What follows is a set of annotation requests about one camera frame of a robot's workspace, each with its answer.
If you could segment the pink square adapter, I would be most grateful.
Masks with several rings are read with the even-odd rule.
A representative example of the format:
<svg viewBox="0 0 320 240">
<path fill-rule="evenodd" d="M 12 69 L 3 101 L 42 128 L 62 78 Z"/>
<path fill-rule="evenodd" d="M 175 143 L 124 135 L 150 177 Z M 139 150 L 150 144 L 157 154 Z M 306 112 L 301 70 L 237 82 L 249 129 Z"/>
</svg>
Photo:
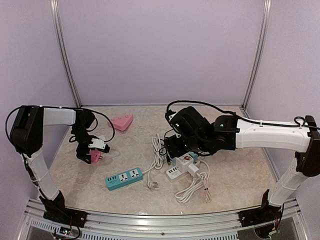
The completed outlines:
<svg viewBox="0 0 320 240">
<path fill-rule="evenodd" d="M 103 158 L 102 153 L 99 150 L 90 150 L 91 163 L 98 163 Z"/>
</svg>

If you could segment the white cube socket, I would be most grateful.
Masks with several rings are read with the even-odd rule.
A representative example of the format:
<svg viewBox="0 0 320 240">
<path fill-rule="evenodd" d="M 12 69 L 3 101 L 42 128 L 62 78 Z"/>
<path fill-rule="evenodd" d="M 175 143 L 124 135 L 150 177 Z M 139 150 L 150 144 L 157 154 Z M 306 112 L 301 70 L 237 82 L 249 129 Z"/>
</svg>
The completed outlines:
<svg viewBox="0 0 320 240">
<path fill-rule="evenodd" d="M 187 172 L 189 165 L 193 163 L 194 158 L 189 153 L 175 158 L 175 166 L 181 173 Z"/>
</svg>

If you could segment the teal charger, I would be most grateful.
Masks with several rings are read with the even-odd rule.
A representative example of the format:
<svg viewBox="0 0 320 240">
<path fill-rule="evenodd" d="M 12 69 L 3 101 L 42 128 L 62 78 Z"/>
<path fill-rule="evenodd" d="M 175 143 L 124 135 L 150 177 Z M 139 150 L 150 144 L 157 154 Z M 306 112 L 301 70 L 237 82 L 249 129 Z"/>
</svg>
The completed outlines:
<svg viewBox="0 0 320 240">
<path fill-rule="evenodd" d="M 198 161 L 198 155 L 197 155 L 196 153 L 190 152 L 189 154 L 190 154 L 190 156 L 193 158 L 193 161 L 194 161 L 194 162 L 197 162 L 197 161 Z"/>
</svg>

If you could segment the white square adapter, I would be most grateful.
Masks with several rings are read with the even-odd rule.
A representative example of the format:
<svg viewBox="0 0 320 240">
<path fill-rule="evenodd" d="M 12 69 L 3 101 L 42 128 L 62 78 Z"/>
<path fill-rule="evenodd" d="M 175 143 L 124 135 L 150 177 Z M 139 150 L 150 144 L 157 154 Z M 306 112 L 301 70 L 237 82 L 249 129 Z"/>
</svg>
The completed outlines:
<svg viewBox="0 0 320 240">
<path fill-rule="evenodd" d="M 99 139 L 101 139 L 101 140 L 103 140 L 103 141 L 106 141 L 106 137 L 105 137 L 104 135 L 100 135 L 100 136 L 98 136 L 97 138 L 99 138 Z"/>
</svg>

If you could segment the white power strip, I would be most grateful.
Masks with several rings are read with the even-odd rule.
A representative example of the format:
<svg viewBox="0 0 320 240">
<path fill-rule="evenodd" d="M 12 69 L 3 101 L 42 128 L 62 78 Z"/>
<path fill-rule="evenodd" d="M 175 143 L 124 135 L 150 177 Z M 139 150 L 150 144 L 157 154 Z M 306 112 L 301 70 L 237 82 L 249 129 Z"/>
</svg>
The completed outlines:
<svg viewBox="0 0 320 240">
<path fill-rule="evenodd" d="M 197 167 L 198 167 L 199 163 L 200 163 L 199 161 L 193 162 L 193 164 L 196 165 Z M 177 169 L 176 165 L 166 171 L 166 176 L 167 176 L 167 178 L 169 179 L 169 181 L 170 181 L 171 183 L 179 180 L 180 178 L 182 178 L 182 177 L 185 176 L 186 174 L 189 174 L 188 171 L 185 172 L 185 173 L 181 173 L 181 172 Z"/>
</svg>

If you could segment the pink triangular power strip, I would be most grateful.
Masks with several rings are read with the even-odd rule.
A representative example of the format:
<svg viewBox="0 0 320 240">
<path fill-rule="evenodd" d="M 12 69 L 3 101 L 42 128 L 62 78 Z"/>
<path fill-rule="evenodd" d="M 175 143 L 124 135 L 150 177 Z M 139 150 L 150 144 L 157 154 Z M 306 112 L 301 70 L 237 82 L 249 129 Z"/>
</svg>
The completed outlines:
<svg viewBox="0 0 320 240">
<path fill-rule="evenodd" d="M 134 116 L 132 114 L 117 116 L 111 119 L 111 124 L 108 123 L 108 126 L 113 126 L 116 130 L 124 132 L 128 129 L 133 120 Z"/>
</svg>

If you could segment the small white charger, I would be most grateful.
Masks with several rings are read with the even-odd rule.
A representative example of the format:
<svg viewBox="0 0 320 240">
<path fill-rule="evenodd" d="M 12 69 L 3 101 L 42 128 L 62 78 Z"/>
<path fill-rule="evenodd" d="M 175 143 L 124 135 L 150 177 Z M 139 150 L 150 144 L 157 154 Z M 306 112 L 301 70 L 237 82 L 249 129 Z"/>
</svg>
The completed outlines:
<svg viewBox="0 0 320 240">
<path fill-rule="evenodd" d="M 192 176 L 192 177 L 196 177 L 197 174 L 199 173 L 199 168 L 194 165 L 193 163 L 191 163 L 188 167 L 187 167 L 187 172 Z"/>
</svg>

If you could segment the teal power strip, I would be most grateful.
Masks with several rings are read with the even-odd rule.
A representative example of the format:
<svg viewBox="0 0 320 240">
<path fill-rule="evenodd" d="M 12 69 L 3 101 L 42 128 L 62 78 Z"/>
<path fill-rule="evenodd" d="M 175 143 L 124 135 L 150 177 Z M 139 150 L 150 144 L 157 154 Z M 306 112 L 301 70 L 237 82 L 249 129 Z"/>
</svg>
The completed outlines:
<svg viewBox="0 0 320 240">
<path fill-rule="evenodd" d="M 114 191 L 143 180 L 139 167 L 107 177 L 105 183 L 109 191 Z"/>
</svg>

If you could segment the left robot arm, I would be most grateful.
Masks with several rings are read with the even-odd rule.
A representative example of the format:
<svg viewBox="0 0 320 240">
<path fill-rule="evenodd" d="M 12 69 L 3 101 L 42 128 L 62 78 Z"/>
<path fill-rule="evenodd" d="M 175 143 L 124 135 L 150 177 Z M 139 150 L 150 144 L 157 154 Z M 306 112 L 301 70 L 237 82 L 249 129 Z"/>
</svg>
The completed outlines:
<svg viewBox="0 0 320 240">
<path fill-rule="evenodd" d="M 92 163 L 93 152 L 108 153 L 110 147 L 105 137 L 91 135 L 91 125 L 97 123 L 99 112 L 87 108 L 22 105 L 14 110 L 15 120 L 5 134 L 20 154 L 29 177 L 42 199 L 54 201 L 62 193 L 52 180 L 43 154 L 45 126 L 70 126 L 71 142 L 77 143 L 76 157 Z"/>
</svg>

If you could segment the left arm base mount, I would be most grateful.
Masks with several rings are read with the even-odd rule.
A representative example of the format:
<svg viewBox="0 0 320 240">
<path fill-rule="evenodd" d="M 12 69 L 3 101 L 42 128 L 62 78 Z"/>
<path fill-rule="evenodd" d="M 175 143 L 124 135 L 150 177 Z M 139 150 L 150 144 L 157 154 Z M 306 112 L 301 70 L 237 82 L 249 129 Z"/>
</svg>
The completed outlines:
<svg viewBox="0 0 320 240">
<path fill-rule="evenodd" d="M 87 215 L 88 213 L 85 211 L 67 208 L 64 213 L 58 210 L 46 210 L 43 218 L 60 224 L 83 228 Z"/>
</svg>

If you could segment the aluminium front rail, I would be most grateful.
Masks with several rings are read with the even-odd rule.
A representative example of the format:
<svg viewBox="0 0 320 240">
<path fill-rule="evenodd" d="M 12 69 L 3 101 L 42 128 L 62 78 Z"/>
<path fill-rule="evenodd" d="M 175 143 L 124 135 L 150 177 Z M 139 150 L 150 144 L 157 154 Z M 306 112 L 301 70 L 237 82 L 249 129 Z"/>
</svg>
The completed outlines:
<svg viewBox="0 0 320 240">
<path fill-rule="evenodd" d="M 87 212 L 79 240 L 240 240 L 257 239 L 255 230 L 264 224 L 243 227 L 239 212 L 254 207 L 189 215 L 133 215 L 101 211 Z M 50 233 L 66 225 L 43 218 L 45 208 L 36 199 L 29 199 L 14 240 L 27 240 L 32 230 L 41 236 L 36 239 L 52 240 Z M 310 240 L 302 212 L 295 198 L 284 204 L 278 232 L 272 240 Z"/>
</svg>

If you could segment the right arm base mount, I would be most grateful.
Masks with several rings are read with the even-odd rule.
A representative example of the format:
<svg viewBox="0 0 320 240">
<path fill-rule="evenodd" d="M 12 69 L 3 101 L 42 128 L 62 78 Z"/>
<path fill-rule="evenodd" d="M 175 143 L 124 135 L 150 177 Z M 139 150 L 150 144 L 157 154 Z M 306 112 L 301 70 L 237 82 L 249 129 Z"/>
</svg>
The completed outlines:
<svg viewBox="0 0 320 240">
<path fill-rule="evenodd" d="M 249 210 L 242 210 L 238 213 L 239 220 L 243 228 L 279 220 L 281 215 L 281 206 L 274 207 L 268 204 Z"/>
</svg>

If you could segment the left aluminium post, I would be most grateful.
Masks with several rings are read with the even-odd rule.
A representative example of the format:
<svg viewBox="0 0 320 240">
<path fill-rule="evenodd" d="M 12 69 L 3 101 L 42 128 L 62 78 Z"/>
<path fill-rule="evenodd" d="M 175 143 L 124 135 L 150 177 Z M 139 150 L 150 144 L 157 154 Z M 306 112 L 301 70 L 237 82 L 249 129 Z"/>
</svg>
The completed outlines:
<svg viewBox="0 0 320 240">
<path fill-rule="evenodd" d="M 70 61 L 68 58 L 67 48 L 65 44 L 64 34 L 63 34 L 63 27 L 60 17 L 60 9 L 59 9 L 59 1 L 58 0 L 50 0 L 50 8 L 52 14 L 53 25 L 55 29 L 55 35 L 57 38 L 57 44 L 61 56 L 62 65 L 66 74 L 66 79 L 70 88 L 71 96 L 74 101 L 74 104 L 77 107 L 81 107 L 81 99 L 76 87 L 76 83 L 72 74 L 72 69 L 70 66 Z"/>
</svg>

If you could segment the aluminium post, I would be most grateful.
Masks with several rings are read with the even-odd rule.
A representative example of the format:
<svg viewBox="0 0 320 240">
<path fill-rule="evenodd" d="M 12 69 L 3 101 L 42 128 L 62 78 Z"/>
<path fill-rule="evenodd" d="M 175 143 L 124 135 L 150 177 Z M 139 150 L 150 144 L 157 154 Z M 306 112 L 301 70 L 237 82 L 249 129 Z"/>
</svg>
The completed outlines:
<svg viewBox="0 0 320 240">
<path fill-rule="evenodd" d="M 251 96 L 253 94 L 254 85 L 256 82 L 256 78 L 258 75 L 261 59 L 263 56 L 267 31 L 268 31 L 268 25 L 270 21 L 270 14 L 271 14 L 271 8 L 272 8 L 272 1 L 271 0 L 265 0 L 263 5 L 263 11 L 262 11 L 262 18 L 261 18 L 261 24 L 259 29 L 259 35 L 257 39 L 257 46 L 254 54 L 253 64 L 249 75 L 249 82 L 245 91 L 244 100 L 242 102 L 242 109 L 246 111 L 248 109 Z"/>
<path fill-rule="evenodd" d="M 59 9 L 59 1 L 58 0 L 50 0 L 50 8 L 52 14 L 53 25 L 55 29 L 55 35 L 57 38 L 57 44 L 61 56 L 62 65 L 66 74 L 66 79 L 70 88 L 71 96 L 74 101 L 74 104 L 77 107 L 81 107 L 81 99 L 76 87 L 76 83 L 72 74 L 72 69 L 70 66 L 70 61 L 68 58 L 67 48 L 65 44 L 64 34 L 63 34 L 63 27 L 60 17 L 60 9 Z"/>
</svg>

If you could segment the right aluminium post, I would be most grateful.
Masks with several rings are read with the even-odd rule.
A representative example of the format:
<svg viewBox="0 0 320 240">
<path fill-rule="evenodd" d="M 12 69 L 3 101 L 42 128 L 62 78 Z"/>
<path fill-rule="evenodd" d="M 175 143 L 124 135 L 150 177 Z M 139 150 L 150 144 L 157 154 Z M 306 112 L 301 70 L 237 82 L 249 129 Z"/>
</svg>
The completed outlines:
<svg viewBox="0 0 320 240">
<path fill-rule="evenodd" d="M 257 46 L 254 54 L 253 64 L 249 75 L 249 82 L 245 91 L 244 100 L 242 102 L 242 109 L 246 111 L 248 109 L 251 96 L 253 94 L 254 85 L 256 82 L 256 78 L 258 75 L 261 59 L 263 56 L 267 31 L 268 31 L 268 25 L 270 21 L 270 14 L 271 14 L 271 8 L 272 8 L 272 1 L 271 0 L 265 0 L 263 5 L 263 11 L 262 11 L 262 18 L 261 18 L 261 24 L 259 29 L 259 35 L 257 39 Z"/>
</svg>

